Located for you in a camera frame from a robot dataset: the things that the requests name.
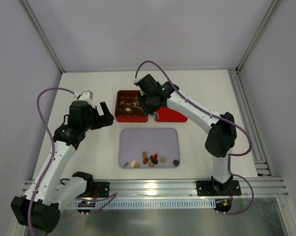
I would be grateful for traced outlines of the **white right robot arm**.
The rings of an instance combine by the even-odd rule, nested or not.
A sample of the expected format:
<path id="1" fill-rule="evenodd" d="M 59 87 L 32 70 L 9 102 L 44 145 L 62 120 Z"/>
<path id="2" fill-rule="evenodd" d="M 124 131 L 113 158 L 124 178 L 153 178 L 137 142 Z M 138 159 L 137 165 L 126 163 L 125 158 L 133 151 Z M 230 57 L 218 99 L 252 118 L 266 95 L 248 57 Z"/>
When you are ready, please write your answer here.
<path id="1" fill-rule="evenodd" d="M 233 178 L 228 169 L 228 155 L 237 138 L 233 115 L 212 112 L 190 99 L 178 86 L 169 81 L 160 84 L 150 74 L 134 79 L 134 85 L 140 88 L 137 97 L 146 115 L 167 107 L 201 127 L 207 134 L 205 148 L 213 158 L 212 188 L 218 195 L 229 193 Z"/>

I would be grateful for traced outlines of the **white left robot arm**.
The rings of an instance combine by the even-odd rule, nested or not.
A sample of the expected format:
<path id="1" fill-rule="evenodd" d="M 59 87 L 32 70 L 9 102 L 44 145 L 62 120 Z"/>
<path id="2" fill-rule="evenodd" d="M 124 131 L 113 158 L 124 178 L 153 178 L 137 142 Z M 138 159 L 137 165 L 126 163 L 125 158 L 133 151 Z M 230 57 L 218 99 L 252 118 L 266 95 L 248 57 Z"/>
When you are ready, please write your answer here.
<path id="1" fill-rule="evenodd" d="M 55 188 L 86 133 L 113 124 L 114 116 L 106 103 L 101 102 L 100 106 L 102 115 L 86 101 L 71 103 L 67 124 L 55 130 L 52 148 L 38 176 L 23 196 L 13 198 L 11 208 L 18 223 L 32 233 L 35 229 L 52 232 L 71 201 L 94 192 L 93 176 L 85 172 L 75 172 L 64 187 L 58 191 Z"/>

